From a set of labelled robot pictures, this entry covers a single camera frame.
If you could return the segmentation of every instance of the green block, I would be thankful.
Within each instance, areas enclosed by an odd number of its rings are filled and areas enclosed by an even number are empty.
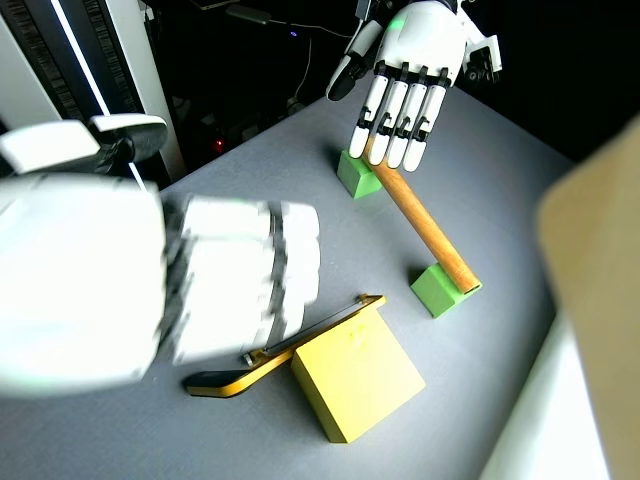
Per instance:
[[[433,318],[455,307],[480,288],[482,284],[469,293],[461,293],[439,263],[427,268],[411,285],[411,290],[431,312]]]
[[[353,198],[377,192],[382,184],[376,174],[360,158],[352,158],[346,151],[340,154],[338,178]]]

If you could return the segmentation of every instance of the gray table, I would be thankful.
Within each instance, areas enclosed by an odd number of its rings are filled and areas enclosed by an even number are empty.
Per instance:
[[[427,388],[352,445],[333,445],[288,367],[239,397],[214,400],[179,387],[202,365],[175,370],[157,361],[129,387],[1,401],[2,479],[477,478],[554,316],[532,225],[541,193],[569,164],[463,92],[448,94],[409,183],[484,288],[434,321],[409,289],[433,257],[386,192],[353,201],[334,173],[366,83],[170,190],[314,205],[321,285],[305,322],[356,294],[386,295],[380,312]]]

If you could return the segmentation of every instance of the yellow block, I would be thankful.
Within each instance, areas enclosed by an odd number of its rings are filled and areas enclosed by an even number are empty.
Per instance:
[[[354,441],[425,386],[375,309],[299,347],[292,368],[334,443]]]

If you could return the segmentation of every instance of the brown cylindrical rod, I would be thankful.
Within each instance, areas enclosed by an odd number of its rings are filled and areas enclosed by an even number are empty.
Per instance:
[[[365,155],[369,151],[371,141],[367,145]],[[467,293],[480,286],[480,281],[462,259],[447,236],[440,229],[431,214],[422,205],[417,195],[407,185],[402,175],[387,166],[387,158],[380,165],[369,167],[376,174],[380,183],[389,192],[393,201],[398,205],[409,223],[416,230],[427,248],[431,250],[449,278],[456,284],[458,290]]]

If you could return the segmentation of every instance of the robotic hand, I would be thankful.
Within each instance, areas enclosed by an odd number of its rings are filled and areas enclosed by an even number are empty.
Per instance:
[[[364,153],[384,100],[369,162],[378,165],[386,154],[389,167],[402,163],[407,171],[414,171],[460,67],[474,84],[497,81],[502,69],[497,38],[486,38],[462,10],[461,2],[410,3],[388,22],[375,58],[373,84],[351,138],[352,157]],[[390,17],[386,5],[373,9],[373,16],[383,24]],[[327,88],[330,100],[343,98],[364,76],[369,52],[381,31],[380,22],[373,19],[356,34]]]

